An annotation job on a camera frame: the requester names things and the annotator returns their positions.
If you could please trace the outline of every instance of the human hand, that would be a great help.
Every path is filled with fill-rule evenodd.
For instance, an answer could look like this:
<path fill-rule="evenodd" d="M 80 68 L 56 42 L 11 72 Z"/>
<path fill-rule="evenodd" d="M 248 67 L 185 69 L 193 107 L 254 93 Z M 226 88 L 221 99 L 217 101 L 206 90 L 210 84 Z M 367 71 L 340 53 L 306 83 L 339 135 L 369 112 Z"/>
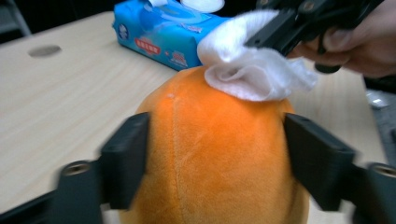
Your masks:
<path fill-rule="evenodd" d="M 353 30 L 326 32 L 319 55 L 318 39 L 302 43 L 289 57 L 304 56 L 316 63 L 342 65 L 366 77 L 396 74 L 396 0 L 385 0 Z"/>

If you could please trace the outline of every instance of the wet wipes package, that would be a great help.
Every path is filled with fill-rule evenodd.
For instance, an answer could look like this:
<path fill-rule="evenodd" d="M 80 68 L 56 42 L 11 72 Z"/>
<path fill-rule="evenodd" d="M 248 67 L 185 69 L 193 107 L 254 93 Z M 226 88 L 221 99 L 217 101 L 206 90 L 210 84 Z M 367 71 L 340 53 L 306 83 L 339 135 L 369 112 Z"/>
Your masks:
<path fill-rule="evenodd" d="M 197 45 L 227 18 L 201 13 L 175 0 L 154 6 L 149 0 L 115 5 L 113 28 L 118 41 L 177 71 L 201 65 Z"/>

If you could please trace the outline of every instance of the wooden table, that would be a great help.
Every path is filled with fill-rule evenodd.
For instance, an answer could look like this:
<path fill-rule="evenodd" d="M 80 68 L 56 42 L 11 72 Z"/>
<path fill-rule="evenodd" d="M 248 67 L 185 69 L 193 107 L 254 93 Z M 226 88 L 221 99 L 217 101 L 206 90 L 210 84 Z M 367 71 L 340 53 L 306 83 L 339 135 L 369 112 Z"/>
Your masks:
<path fill-rule="evenodd" d="M 67 163 L 93 160 L 98 148 L 153 90 L 176 73 L 117 43 L 113 13 L 102 13 L 0 46 L 0 212 L 53 189 Z M 32 49 L 61 51 L 32 57 Z M 384 161 L 362 78 L 340 71 L 290 99 L 361 151 L 359 162 Z M 319 212 L 310 223 L 347 223 Z"/>

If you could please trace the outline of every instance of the orange fabric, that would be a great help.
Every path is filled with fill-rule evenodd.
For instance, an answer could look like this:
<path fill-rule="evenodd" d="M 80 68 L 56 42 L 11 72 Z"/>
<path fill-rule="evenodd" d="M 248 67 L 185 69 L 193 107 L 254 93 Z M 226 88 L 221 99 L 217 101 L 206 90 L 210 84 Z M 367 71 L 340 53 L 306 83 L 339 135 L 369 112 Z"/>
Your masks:
<path fill-rule="evenodd" d="M 283 130 L 287 100 L 254 103 L 179 72 L 139 107 L 150 112 L 148 164 L 122 223 L 305 223 Z"/>

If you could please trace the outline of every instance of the crumpled tissue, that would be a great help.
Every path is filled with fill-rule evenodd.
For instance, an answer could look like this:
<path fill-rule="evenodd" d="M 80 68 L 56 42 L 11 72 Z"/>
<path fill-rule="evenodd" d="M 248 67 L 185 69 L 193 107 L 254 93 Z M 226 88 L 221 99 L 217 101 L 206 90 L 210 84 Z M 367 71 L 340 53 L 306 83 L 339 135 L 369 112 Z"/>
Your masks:
<path fill-rule="evenodd" d="M 318 75 L 302 59 L 288 60 L 274 49 L 245 43 L 277 15 L 256 10 L 238 15 L 209 33 L 198 45 L 205 80 L 213 88 L 249 101 L 282 100 L 293 91 L 310 91 Z"/>

